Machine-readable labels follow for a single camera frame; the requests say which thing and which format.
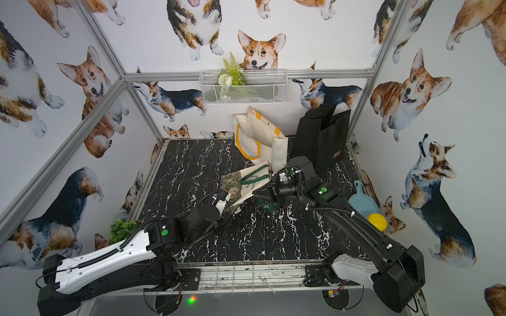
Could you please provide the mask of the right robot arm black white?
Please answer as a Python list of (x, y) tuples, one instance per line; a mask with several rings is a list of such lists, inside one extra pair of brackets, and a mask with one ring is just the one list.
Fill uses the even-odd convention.
[(400, 313), (425, 284), (424, 258), (415, 246), (404, 247), (377, 229), (329, 183), (320, 180), (307, 157), (291, 159), (253, 196), (264, 208), (283, 206), (295, 198), (307, 211), (320, 214), (338, 226), (361, 250), (366, 259), (347, 254), (324, 261), (329, 284), (350, 280), (371, 288), (392, 311)]

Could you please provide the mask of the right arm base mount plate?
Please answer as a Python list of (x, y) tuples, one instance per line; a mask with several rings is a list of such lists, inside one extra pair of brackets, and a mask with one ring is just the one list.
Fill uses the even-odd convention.
[(306, 265), (304, 267), (303, 285), (309, 288), (359, 286), (358, 283), (351, 280), (340, 279), (333, 270), (326, 265)]

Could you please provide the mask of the cream tote bag green handles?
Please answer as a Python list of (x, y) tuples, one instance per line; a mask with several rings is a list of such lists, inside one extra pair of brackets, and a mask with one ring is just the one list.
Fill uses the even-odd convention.
[(271, 169), (267, 161), (221, 176), (220, 189), (230, 195), (225, 214), (240, 212), (241, 205), (253, 197), (255, 190), (269, 183), (270, 179)]

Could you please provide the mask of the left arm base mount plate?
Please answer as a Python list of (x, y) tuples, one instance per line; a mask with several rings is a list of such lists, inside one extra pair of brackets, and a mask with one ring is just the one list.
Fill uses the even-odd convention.
[(201, 269), (183, 269), (170, 272), (159, 284), (160, 291), (197, 290), (200, 284)]

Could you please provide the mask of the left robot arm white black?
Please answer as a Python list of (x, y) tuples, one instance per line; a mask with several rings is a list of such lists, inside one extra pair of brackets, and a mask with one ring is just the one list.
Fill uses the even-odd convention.
[(40, 315), (66, 315), (98, 296), (139, 286), (159, 292), (183, 285), (171, 252), (217, 229), (226, 201), (198, 205), (173, 217), (144, 222), (125, 240), (87, 255), (46, 260), (37, 306)]

